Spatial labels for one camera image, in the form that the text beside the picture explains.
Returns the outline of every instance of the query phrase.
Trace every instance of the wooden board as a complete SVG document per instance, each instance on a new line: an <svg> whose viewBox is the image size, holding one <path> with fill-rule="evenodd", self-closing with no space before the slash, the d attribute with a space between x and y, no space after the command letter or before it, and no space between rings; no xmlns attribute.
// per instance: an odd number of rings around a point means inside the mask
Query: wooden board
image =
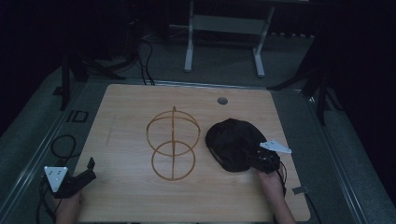
<svg viewBox="0 0 396 224"><path fill-rule="evenodd" d="M219 97L228 100L218 103ZM165 111L185 112L200 127L193 149L195 165L178 181L159 177L153 170L154 153L147 139L151 120ZM100 105L75 173L86 170L90 157L96 161L97 178L84 190L81 222L260 222L272 220L273 212L262 194L252 169L224 171L205 145L207 130L228 118L246 120L264 135L287 146L269 91L193 87L110 85ZM174 138L193 145L197 127L187 119L174 120ZM171 119L153 122L148 130L154 147L172 139ZM161 150L168 150L169 144ZM177 144L178 150L186 150ZM310 218L303 194L294 195L300 181L290 154L279 154L288 172L286 200L299 221ZM154 164L162 175L181 176L191 168L192 153L172 160L159 153Z"/></svg>

